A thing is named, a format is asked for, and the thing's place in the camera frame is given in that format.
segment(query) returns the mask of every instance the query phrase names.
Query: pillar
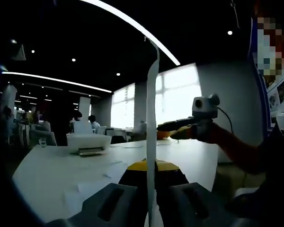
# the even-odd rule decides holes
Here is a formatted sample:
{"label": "pillar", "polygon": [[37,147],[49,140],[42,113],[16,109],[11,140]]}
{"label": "pillar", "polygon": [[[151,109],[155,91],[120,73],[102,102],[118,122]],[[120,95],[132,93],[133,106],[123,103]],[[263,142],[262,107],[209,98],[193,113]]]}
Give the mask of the pillar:
{"label": "pillar", "polygon": [[79,111],[82,114],[82,121],[89,121],[89,107],[90,107],[90,98],[80,97],[79,102]]}
{"label": "pillar", "polygon": [[17,89],[13,85],[8,85],[4,89],[1,98],[1,111],[5,106],[9,107],[12,111],[14,110],[16,93]]}

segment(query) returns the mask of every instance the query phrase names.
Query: white table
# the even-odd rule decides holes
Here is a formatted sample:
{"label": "white table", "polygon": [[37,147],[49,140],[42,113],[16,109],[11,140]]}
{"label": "white table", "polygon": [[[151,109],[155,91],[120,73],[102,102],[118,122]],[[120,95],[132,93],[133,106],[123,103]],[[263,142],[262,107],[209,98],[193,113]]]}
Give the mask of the white table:
{"label": "white table", "polygon": [[[103,180],[103,174],[114,161],[131,165],[145,158],[146,141],[115,144],[106,155],[96,157],[79,157],[71,152],[68,147],[37,145],[13,175],[24,200],[44,222],[69,217],[63,202],[65,191],[73,190],[81,182]],[[218,160],[216,145],[196,140],[158,141],[157,159],[179,166],[190,183],[198,182],[211,191]]]}

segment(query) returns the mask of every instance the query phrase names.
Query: led light strip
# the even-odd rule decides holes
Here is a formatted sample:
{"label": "led light strip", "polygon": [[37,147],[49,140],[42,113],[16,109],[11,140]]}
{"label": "led light strip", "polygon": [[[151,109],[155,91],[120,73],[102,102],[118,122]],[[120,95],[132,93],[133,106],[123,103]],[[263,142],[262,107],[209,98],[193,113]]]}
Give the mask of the led light strip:
{"label": "led light strip", "polygon": [[102,2],[99,0],[81,0],[87,3],[90,3],[92,5],[98,6],[117,17],[121,18],[131,26],[135,27],[137,30],[143,33],[147,38],[152,40],[174,63],[175,65],[180,65],[180,62],[175,58],[175,56],[148,30],[146,30],[142,25],[140,25],[137,21],[132,19],[131,17],[127,16],[125,13],[121,12],[120,10]]}
{"label": "led light strip", "polygon": [[35,78],[40,78],[40,79],[48,79],[48,80],[53,80],[53,81],[62,82],[62,83],[66,83],[66,84],[72,84],[72,85],[77,85],[77,86],[81,86],[81,87],[87,87],[87,88],[91,88],[91,89],[95,89],[95,90],[99,90],[99,91],[105,91],[105,92],[108,92],[108,93],[112,93],[112,91],[109,91],[109,90],[105,90],[105,89],[102,89],[102,88],[93,87],[93,86],[89,86],[89,85],[79,84],[79,83],[75,83],[75,82],[70,82],[70,81],[66,81],[66,80],[63,80],[63,79],[55,79],[55,78],[43,77],[43,76],[21,73],[21,72],[2,72],[2,74],[12,74],[12,75],[27,76],[27,77],[35,77]]}
{"label": "led light strip", "polygon": [[20,96],[20,97],[38,99],[38,98],[35,98],[35,97],[30,97],[30,96]]}

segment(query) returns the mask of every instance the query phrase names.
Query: cable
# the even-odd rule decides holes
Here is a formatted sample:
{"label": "cable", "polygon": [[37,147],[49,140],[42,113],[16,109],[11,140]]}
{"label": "cable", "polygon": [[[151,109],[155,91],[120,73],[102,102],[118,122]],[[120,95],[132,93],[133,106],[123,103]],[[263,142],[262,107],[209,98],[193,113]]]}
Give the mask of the cable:
{"label": "cable", "polygon": [[227,115],[227,113],[225,113],[224,110],[222,110],[222,109],[221,109],[220,107],[218,107],[218,106],[217,106],[217,108],[218,108],[219,110],[221,110],[221,112],[222,112],[223,114],[225,114],[225,116],[228,118],[228,121],[229,121],[229,123],[231,124],[231,133],[233,134],[231,119],[229,118],[229,116]]}

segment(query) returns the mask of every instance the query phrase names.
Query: bright window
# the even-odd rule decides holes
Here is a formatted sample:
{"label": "bright window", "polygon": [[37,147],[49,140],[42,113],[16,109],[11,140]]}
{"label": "bright window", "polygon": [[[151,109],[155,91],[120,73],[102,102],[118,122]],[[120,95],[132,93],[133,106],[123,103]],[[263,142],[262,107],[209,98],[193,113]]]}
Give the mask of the bright window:
{"label": "bright window", "polygon": [[191,116],[194,98],[201,95],[195,64],[160,73],[156,79],[157,124]]}
{"label": "bright window", "polygon": [[111,109],[111,127],[121,129],[126,127],[133,128],[134,92],[134,84],[114,92]]}

